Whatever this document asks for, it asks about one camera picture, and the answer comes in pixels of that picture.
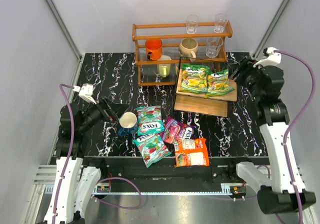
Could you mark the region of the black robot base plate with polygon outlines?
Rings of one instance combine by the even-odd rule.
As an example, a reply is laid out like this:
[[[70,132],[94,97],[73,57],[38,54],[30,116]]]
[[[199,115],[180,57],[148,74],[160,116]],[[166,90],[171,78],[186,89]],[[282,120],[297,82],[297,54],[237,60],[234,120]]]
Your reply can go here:
[[[201,180],[203,182],[213,181],[213,171],[219,166],[227,166],[230,163],[249,161],[258,163],[254,157],[210,157],[209,166],[175,167],[174,157],[165,157],[160,161],[146,167],[142,157],[85,157],[83,166],[94,166],[101,168],[103,177],[112,174],[117,177],[121,174],[127,179],[140,180]]]

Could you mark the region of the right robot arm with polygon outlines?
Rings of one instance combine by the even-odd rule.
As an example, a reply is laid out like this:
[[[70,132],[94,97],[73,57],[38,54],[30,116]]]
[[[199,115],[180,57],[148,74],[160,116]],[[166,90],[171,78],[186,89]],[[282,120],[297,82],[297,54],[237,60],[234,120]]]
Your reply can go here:
[[[267,59],[255,61],[245,57],[230,78],[248,89],[254,99],[257,125],[267,147],[271,171],[271,177],[267,177],[245,159],[229,164],[230,178],[251,186],[264,214],[295,213],[312,206],[316,195],[306,190],[299,174],[288,131],[289,113],[279,98],[283,70]]]

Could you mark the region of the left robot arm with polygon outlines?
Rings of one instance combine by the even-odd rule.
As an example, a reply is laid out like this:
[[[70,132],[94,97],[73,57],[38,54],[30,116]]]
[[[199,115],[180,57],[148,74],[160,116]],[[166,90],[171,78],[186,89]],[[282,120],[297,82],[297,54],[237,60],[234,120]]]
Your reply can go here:
[[[86,133],[97,123],[115,124],[129,105],[114,103],[106,97],[80,110],[67,103],[60,110],[56,150],[56,172],[52,197],[44,224],[83,224],[94,187],[106,174],[105,162],[85,162]]]

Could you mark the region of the green yellow candy bag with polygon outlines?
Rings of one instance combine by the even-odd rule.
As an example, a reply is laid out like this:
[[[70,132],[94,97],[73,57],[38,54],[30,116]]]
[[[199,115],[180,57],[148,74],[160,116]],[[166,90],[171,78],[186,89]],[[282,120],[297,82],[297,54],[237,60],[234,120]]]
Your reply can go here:
[[[210,68],[205,65],[183,64],[181,69],[180,92],[207,93],[207,76]]]

